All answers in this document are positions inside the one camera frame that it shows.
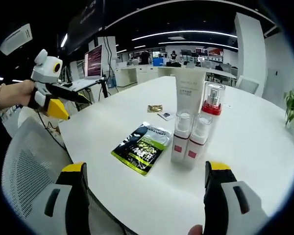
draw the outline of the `hand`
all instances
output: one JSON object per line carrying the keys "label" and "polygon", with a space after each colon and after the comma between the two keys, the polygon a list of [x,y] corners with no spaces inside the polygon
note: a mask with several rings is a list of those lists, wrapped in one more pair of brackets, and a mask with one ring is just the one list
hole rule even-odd
{"label": "hand", "polygon": [[197,224],[191,228],[188,235],[202,235],[202,225]]}
{"label": "hand", "polygon": [[19,103],[23,106],[27,106],[34,90],[34,82],[25,80],[19,84]]}

